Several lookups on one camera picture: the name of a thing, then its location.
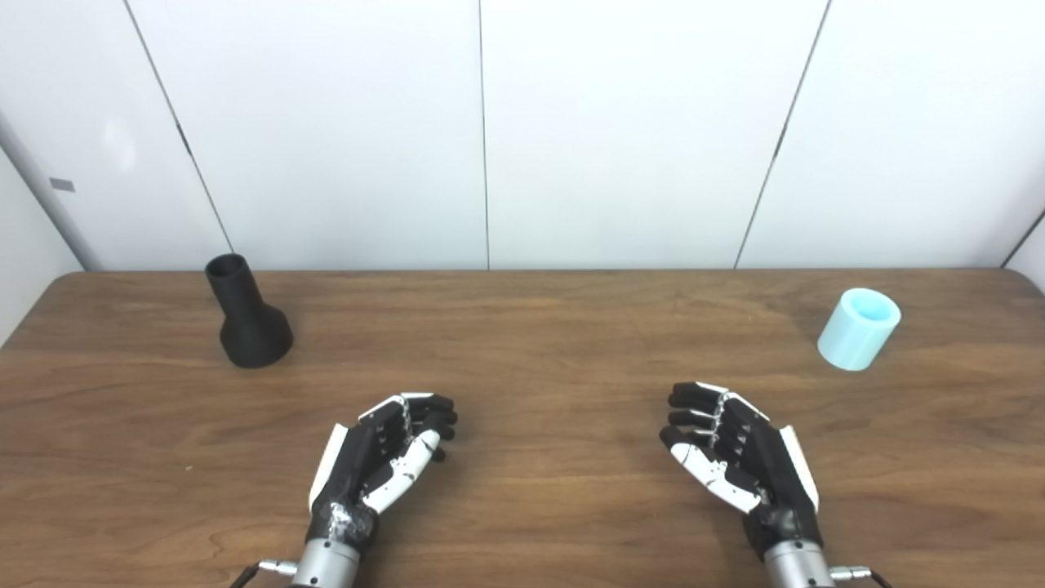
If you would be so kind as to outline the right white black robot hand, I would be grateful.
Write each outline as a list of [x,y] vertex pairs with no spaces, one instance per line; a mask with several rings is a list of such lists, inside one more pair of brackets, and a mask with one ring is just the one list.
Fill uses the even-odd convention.
[[780,543],[825,547],[820,493],[791,425],[776,427],[735,391],[674,384],[660,440],[710,494],[742,514],[748,543],[764,557]]

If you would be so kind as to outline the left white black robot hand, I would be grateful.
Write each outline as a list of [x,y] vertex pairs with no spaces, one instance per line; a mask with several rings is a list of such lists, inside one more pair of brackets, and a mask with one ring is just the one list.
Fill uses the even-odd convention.
[[452,399],[403,392],[362,413],[351,427],[336,424],[309,494],[306,542],[369,550],[381,514],[426,466],[447,458],[439,446],[454,439],[457,421]]

